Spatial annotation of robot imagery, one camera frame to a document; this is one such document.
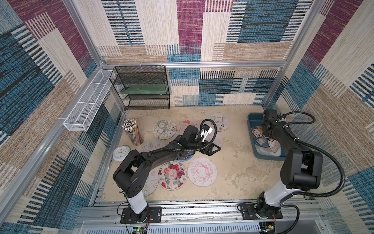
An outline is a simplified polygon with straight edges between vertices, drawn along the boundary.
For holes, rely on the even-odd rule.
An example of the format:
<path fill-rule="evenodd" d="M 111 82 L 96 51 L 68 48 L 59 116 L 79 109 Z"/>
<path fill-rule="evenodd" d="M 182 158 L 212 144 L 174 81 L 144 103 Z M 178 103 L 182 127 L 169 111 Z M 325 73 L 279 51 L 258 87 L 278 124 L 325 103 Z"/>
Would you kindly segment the pink unicorn moon coaster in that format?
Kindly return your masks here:
<path fill-rule="evenodd" d="M 205 141 L 208 141 L 208 142 L 211 142 L 212 138 L 214 136 L 214 133 L 210 133 L 208 134 L 208 136 L 206 137 Z M 223 138 L 222 136 L 220 135 L 220 133 L 218 132 L 216 134 L 216 138 L 214 139 L 213 143 L 219 147 L 222 147 L 223 146 Z"/>

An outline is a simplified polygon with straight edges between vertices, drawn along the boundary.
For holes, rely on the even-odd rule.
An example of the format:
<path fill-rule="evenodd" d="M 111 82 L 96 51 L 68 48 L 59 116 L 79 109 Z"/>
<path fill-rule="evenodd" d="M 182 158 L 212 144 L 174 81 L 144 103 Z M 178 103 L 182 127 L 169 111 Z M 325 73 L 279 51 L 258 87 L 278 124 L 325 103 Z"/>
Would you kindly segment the small white round clock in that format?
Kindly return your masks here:
<path fill-rule="evenodd" d="M 114 161 L 123 161 L 128 153 L 131 151 L 129 146 L 119 146 L 113 151 L 113 160 Z"/>

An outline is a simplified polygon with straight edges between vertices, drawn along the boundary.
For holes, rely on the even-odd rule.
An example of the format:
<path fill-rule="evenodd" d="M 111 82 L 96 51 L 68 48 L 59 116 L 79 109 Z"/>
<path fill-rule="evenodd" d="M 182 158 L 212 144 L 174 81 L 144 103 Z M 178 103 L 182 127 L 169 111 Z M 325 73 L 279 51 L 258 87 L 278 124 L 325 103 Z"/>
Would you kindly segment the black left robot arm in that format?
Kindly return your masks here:
<path fill-rule="evenodd" d="M 113 180 L 127 199 L 133 214 L 144 214 L 148 203 L 142 193 L 150 171 L 169 161 L 178 160 L 189 152 L 200 152 L 211 156 L 220 148 L 213 143 L 217 136 L 217 125 L 212 120 L 203 120 L 200 127 L 187 126 L 182 135 L 168 143 L 167 146 L 148 151 L 132 150 L 128 153 L 113 174 Z"/>

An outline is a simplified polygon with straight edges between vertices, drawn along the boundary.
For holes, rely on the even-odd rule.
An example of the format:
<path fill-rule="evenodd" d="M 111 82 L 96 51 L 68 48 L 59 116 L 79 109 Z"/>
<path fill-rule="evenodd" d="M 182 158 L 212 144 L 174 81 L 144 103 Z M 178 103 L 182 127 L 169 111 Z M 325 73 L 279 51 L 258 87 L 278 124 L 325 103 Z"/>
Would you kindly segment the green white cabbage coaster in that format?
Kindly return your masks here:
<path fill-rule="evenodd" d="M 172 120 L 161 120 L 153 127 L 153 135 L 160 140 L 172 138 L 177 132 L 177 125 Z"/>

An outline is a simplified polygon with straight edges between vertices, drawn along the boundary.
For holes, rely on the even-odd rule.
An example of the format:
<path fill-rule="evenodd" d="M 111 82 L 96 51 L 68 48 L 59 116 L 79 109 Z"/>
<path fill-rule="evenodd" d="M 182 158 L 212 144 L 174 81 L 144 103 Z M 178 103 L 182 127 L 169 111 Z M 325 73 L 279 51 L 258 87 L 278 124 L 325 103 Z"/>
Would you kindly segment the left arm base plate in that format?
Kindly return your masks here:
<path fill-rule="evenodd" d="M 162 207 L 149 207 L 141 213 L 136 214 L 130 207 L 124 208 L 122 211 L 120 224 L 146 224 L 146 223 L 160 223 L 162 216 Z"/>

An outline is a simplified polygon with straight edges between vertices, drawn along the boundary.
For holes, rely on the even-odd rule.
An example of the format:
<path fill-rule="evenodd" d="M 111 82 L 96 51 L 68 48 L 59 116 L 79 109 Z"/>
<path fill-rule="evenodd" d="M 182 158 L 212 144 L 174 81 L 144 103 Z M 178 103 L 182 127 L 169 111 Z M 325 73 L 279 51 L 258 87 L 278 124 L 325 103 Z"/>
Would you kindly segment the blue orange bears coaster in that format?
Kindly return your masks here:
<path fill-rule="evenodd" d="M 261 126 L 255 126 L 251 128 L 253 142 L 256 146 L 269 148 L 268 140 L 263 135 L 263 128 Z"/>

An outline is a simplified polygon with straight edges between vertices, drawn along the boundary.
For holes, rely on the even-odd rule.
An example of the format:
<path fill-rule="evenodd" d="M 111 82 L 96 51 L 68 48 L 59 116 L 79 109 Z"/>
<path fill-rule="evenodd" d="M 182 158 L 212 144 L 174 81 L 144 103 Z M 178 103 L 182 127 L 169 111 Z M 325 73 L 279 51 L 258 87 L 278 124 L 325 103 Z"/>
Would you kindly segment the pink checkered bunny coaster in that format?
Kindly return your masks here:
<path fill-rule="evenodd" d="M 200 123 L 194 119 L 184 119 L 177 124 L 177 131 L 182 135 L 188 126 L 194 126 L 199 129 Z"/>

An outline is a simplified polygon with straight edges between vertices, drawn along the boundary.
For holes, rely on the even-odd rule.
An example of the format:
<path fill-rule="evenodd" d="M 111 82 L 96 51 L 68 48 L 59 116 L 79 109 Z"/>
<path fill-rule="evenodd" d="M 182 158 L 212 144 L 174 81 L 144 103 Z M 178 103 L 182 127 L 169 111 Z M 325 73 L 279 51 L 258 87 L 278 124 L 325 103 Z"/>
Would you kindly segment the cup of coloured pencils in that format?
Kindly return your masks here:
<path fill-rule="evenodd" d="M 138 146 L 144 142 L 144 139 L 139 131 L 137 121 L 134 119 L 127 119 L 123 122 L 122 128 L 129 136 L 133 145 Z"/>

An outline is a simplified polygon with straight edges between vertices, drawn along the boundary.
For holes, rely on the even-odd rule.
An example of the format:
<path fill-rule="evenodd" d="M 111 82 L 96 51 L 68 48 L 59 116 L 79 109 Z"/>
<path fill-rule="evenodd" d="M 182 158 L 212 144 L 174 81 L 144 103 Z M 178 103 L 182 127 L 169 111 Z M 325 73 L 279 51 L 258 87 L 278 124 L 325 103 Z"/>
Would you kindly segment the blue cartoon toast coaster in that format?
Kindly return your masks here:
<path fill-rule="evenodd" d="M 195 152 L 189 152 L 186 156 L 181 157 L 178 161 L 180 162 L 188 161 L 191 158 L 193 158 L 194 155 L 195 155 Z"/>

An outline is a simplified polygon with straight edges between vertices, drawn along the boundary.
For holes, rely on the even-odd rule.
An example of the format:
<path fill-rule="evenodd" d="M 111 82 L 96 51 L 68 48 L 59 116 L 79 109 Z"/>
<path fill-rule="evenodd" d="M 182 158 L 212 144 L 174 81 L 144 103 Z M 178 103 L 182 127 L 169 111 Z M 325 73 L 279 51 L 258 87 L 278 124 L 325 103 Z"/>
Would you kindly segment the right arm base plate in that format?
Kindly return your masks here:
<path fill-rule="evenodd" d="M 237 205 L 237 210 L 241 213 L 243 220 L 260 219 L 282 219 L 281 207 L 273 207 L 267 204 L 257 205 L 253 202 L 243 202 Z"/>

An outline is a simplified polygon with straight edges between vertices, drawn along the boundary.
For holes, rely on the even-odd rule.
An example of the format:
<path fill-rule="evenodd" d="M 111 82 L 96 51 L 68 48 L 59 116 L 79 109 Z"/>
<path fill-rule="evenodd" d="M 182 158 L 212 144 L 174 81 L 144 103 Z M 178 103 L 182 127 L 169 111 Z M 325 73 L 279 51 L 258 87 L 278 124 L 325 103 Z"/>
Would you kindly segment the green white rabbit coaster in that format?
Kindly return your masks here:
<path fill-rule="evenodd" d="M 255 145 L 257 153 L 262 156 L 270 156 L 270 157 L 280 157 L 282 153 L 282 149 L 279 148 L 275 153 L 271 150 L 270 147 L 260 147 Z"/>

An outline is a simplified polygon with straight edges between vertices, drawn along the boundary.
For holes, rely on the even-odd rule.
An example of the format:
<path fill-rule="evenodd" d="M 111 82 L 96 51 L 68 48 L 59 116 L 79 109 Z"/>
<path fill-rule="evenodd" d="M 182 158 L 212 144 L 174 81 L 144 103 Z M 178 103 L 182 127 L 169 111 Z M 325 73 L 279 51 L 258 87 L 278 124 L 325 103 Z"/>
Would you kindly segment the red rose floral coaster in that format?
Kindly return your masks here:
<path fill-rule="evenodd" d="M 174 191 L 185 185 L 188 175 L 186 167 L 179 161 L 170 161 L 163 164 L 158 171 L 159 185 L 162 188 Z"/>

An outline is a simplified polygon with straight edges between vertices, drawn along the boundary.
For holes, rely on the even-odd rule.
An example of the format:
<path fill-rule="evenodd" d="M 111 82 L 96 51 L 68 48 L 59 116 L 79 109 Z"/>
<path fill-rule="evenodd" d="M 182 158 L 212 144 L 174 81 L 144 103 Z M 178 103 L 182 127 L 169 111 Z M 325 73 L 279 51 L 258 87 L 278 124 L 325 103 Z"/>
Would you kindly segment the pink hello kitty coaster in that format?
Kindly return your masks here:
<path fill-rule="evenodd" d="M 196 158 L 188 166 L 188 178 L 199 187 L 210 186 L 217 176 L 216 165 L 207 158 Z"/>

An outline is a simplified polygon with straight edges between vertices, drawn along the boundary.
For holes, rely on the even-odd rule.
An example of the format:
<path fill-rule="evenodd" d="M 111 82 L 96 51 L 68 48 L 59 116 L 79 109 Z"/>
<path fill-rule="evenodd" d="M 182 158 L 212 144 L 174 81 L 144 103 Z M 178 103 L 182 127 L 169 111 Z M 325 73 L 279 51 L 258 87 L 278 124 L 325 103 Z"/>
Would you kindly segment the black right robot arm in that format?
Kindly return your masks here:
<path fill-rule="evenodd" d="M 263 135 L 278 141 L 286 152 L 280 170 L 280 181 L 257 198 L 257 216 L 266 218 L 276 214 L 281 204 L 297 192 L 307 192 L 319 187 L 323 156 L 297 143 L 298 137 L 288 123 L 278 119 L 276 111 L 264 113 Z"/>

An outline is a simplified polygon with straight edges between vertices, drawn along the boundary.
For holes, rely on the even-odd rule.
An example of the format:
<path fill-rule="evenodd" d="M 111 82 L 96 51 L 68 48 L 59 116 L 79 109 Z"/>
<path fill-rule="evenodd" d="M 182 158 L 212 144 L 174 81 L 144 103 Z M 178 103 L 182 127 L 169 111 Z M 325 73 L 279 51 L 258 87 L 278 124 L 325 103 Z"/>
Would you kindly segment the teal plastic storage box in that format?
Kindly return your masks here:
<path fill-rule="evenodd" d="M 259 153 L 257 153 L 255 144 L 253 142 L 253 137 L 251 133 L 251 128 L 255 126 L 261 126 L 263 125 L 263 114 L 262 113 L 251 113 L 247 117 L 247 125 L 249 130 L 249 135 L 251 139 L 251 145 L 253 148 L 253 152 L 256 158 L 262 159 L 262 160 L 277 160 L 277 161 L 284 161 L 286 158 L 285 151 L 282 149 L 282 153 L 280 157 L 270 157 L 270 156 L 262 156 Z"/>

